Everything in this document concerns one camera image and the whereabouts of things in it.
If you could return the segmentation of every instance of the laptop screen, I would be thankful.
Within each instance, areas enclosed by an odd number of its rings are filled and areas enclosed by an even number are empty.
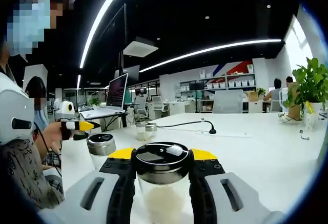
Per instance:
[[[120,107],[123,109],[127,79],[128,74],[124,74],[109,82],[107,106]]]

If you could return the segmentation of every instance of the laptop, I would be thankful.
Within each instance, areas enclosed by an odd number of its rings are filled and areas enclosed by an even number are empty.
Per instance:
[[[84,120],[105,118],[125,113],[123,109],[128,73],[109,82],[106,106],[94,110],[82,111]]]

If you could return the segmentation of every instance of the potted plant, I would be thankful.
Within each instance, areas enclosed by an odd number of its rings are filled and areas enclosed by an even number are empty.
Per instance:
[[[291,86],[288,90],[288,99],[283,105],[290,108],[294,105],[300,105],[303,113],[305,103],[308,101],[314,113],[318,113],[321,107],[325,108],[328,100],[328,70],[324,64],[319,66],[317,58],[306,58],[307,68],[298,65],[300,68],[293,70],[298,85]],[[293,96],[293,90],[296,89],[296,95]]]
[[[257,89],[257,95],[258,95],[258,97],[264,97],[265,96],[265,89],[264,88],[258,88]]]
[[[100,100],[99,98],[95,97],[89,100],[89,105],[90,106],[99,106],[100,105]]]

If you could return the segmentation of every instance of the silver jar lid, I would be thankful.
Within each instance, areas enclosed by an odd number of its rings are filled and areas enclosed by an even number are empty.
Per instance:
[[[108,133],[98,133],[87,138],[90,154],[97,156],[108,156],[116,151],[114,138]]]
[[[167,185],[184,178],[190,169],[188,148],[173,142],[154,142],[136,150],[138,177],[152,184]]]
[[[143,128],[143,127],[146,126],[146,122],[145,122],[145,121],[137,121],[137,122],[135,123],[135,126],[136,126],[137,128]]]
[[[156,123],[147,123],[146,124],[146,131],[147,132],[157,131],[157,124]]]

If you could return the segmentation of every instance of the green plant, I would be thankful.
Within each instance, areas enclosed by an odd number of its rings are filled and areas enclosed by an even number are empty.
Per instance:
[[[328,70],[323,64],[319,66],[317,58],[306,58],[307,68],[298,65],[300,68],[293,70],[293,75],[296,78],[298,85],[291,86],[288,90],[288,99],[283,102],[283,105],[290,108],[294,105],[301,105],[304,108],[304,103],[323,103],[325,106],[328,100]],[[296,97],[293,97],[293,91],[296,89]]]
[[[95,97],[89,100],[89,105],[100,105],[100,100],[99,98]]]
[[[265,89],[264,88],[258,88],[257,92],[258,92],[258,96],[265,95]]]

